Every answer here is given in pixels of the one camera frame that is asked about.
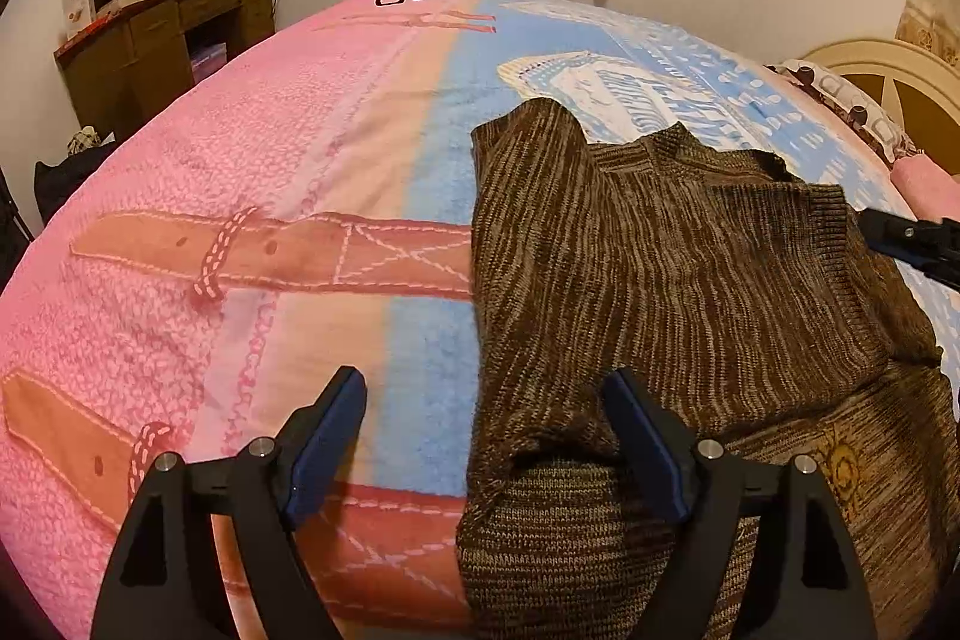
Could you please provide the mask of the brown knitted sweater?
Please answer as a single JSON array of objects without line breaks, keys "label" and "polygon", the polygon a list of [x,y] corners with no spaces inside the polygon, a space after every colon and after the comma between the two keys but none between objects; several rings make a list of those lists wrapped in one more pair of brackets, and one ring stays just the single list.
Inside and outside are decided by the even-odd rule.
[{"label": "brown knitted sweater", "polygon": [[834,185],[682,127],[594,145],[534,99],[475,128],[480,370],[455,535],[482,638],[623,638],[674,538],[601,403],[628,369],[700,437],[811,455],[884,638],[958,551],[952,387],[928,315]]}]

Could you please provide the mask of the pink folded quilt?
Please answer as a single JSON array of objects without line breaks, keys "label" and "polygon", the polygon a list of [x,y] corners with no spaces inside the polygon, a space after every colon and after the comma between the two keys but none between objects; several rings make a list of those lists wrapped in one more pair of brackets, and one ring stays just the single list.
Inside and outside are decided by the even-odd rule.
[{"label": "pink folded quilt", "polygon": [[960,184],[928,154],[896,159],[890,181],[918,220],[960,221]]}]

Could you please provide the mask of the white patterned pillow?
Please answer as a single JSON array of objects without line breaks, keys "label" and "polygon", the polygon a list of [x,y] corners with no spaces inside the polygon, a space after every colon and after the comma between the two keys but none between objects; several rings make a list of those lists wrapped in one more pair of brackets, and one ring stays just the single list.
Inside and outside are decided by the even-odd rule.
[{"label": "white patterned pillow", "polygon": [[889,169],[923,152],[884,107],[844,76],[805,60],[786,60],[770,70],[827,107]]}]

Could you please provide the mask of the cream wooden headboard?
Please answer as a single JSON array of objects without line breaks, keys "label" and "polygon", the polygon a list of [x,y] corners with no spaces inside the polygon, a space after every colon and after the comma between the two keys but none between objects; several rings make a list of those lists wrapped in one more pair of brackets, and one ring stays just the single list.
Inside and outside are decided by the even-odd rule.
[{"label": "cream wooden headboard", "polygon": [[929,50],[893,39],[817,47],[805,62],[843,76],[887,112],[917,148],[958,174],[958,71]]}]

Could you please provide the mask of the beige window curtain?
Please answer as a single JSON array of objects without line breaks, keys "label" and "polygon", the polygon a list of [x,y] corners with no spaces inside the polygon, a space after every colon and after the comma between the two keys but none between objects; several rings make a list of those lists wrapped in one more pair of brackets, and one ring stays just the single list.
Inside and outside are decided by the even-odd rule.
[{"label": "beige window curtain", "polygon": [[895,37],[958,68],[960,0],[907,0]]}]

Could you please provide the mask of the pink and blue patterned blanket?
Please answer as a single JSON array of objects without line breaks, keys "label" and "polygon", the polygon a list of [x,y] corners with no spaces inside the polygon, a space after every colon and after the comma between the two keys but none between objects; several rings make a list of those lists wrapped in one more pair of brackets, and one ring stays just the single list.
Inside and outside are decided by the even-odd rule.
[{"label": "pink and blue patterned blanket", "polygon": [[[907,213],[827,107],[656,21],[553,0],[347,0],[270,37],[112,152],[3,291],[3,548],[62,637],[93,638],[156,456],[236,455],[350,365],[368,386],[361,427],[293,533],[338,637],[482,638],[455,552],[480,370],[472,135],[534,99],[594,145],[682,127],[838,187],[856,224]],[[931,322],[955,420],[957,296],[892,262]],[[236,638],[270,638],[233,523],[212,526]],[[739,521],[703,638],[734,638],[757,536]]]}]

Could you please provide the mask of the black chair by desk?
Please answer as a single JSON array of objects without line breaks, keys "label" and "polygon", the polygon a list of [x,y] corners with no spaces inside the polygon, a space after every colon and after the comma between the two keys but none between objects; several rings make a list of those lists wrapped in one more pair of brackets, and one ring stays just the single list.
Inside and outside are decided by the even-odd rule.
[{"label": "black chair by desk", "polygon": [[99,166],[109,158],[117,143],[88,148],[82,152],[71,154],[57,166],[48,166],[37,161],[34,166],[34,198],[37,211],[47,224],[67,202],[68,198],[80,188]]}]

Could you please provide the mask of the brown wooden desk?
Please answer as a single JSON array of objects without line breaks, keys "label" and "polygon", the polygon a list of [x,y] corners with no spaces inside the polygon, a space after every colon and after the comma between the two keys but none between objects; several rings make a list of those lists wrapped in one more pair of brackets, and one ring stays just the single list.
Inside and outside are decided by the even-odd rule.
[{"label": "brown wooden desk", "polygon": [[192,58],[229,60],[275,32],[275,0],[145,0],[55,52],[76,122],[127,140],[196,84]]}]

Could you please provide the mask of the white box on desk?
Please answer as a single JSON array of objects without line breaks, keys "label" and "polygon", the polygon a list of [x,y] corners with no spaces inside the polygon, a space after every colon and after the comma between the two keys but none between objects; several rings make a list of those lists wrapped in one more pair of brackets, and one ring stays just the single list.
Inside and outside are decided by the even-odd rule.
[{"label": "white box on desk", "polygon": [[73,37],[78,32],[82,32],[96,18],[93,0],[62,0],[62,11],[67,37]]}]

